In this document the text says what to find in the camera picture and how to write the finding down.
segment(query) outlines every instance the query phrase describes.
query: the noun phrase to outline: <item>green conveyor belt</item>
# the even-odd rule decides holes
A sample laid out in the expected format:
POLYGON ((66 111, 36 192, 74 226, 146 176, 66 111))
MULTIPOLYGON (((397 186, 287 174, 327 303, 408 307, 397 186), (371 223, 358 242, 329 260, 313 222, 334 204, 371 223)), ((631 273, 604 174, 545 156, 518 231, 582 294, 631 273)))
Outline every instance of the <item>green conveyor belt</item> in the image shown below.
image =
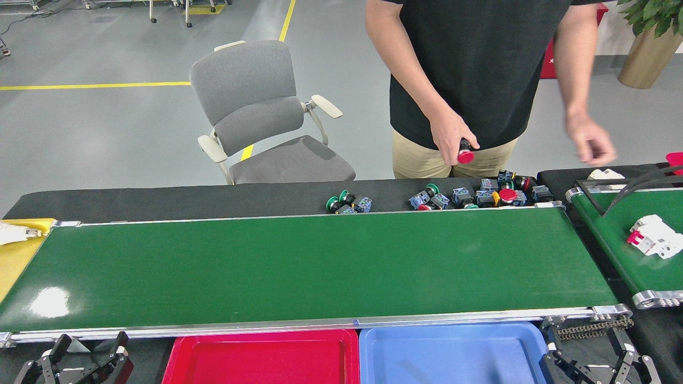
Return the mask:
MULTIPOLYGON (((594 193, 607 208, 616 193, 594 193)), ((593 235, 598 239, 632 294, 644 290, 683 290, 683 254, 663 260, 657 255, 645 256, 626 242, 629 229, 643 216, 659 215, 677 232, 683 230, 683 191, 677 189, 637 191, 626 196, 601 217, 585 195, 577 195, 572 203, 579 210, 593 235)))
POLYGON ((55 228, 0 331, 617 303, 561 209, 55 228))

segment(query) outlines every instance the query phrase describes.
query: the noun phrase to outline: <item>chair backrest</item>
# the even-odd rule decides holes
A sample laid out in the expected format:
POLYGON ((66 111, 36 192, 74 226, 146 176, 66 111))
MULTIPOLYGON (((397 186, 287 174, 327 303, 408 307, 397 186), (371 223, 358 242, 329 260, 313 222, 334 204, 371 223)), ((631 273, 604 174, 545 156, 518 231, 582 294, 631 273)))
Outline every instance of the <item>chair backrest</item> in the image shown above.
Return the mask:
POLYGON ((285 43, 245 42, 197 61, 190 82, 228 156, 303 124, 285 43))

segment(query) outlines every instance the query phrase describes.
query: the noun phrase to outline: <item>person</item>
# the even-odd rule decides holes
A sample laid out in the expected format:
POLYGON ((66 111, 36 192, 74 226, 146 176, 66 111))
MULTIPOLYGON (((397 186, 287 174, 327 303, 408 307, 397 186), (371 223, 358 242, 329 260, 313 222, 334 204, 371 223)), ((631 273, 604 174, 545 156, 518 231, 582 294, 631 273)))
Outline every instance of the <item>person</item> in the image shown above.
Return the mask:
POLYGON ((391 72, 396 178, 496 176, 524 132, 555 35, 565 126, 582 162, 616 159, 588 114, 595 0, 367 0, 365 27, 391 72), (475 159, 458 164, 460 140, 475 159))

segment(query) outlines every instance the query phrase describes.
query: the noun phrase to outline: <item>chain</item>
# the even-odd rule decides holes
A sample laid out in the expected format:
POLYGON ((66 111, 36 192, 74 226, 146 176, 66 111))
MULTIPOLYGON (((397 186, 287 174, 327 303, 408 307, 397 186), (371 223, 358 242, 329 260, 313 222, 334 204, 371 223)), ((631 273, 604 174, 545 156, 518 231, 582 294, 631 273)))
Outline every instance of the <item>chain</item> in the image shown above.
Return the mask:
POLYGON ((580 327, 571 327, 565 329, 558 329, 557 336, 560 340, 578 340, 597 338, 607 334, 607 329, 618 328, 627 329, 633 326, 633 320, 623 316, 619 320, 607 321, 605 323, 596 323, 590 325, 582 325, 580 327))

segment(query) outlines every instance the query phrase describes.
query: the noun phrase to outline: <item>green leaves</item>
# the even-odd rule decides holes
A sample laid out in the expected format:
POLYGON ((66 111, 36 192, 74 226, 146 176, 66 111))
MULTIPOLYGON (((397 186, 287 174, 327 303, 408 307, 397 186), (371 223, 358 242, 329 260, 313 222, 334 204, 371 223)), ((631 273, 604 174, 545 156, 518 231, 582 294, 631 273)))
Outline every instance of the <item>green leaves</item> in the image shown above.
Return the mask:
POLYGON ((683 0, 619 0, 620 4, 631 3, 622 10, 633 34, 638 36, 643 31, 655 28, 655 38, 662 36, 669 28, 674 33, 683 35, 683 0))

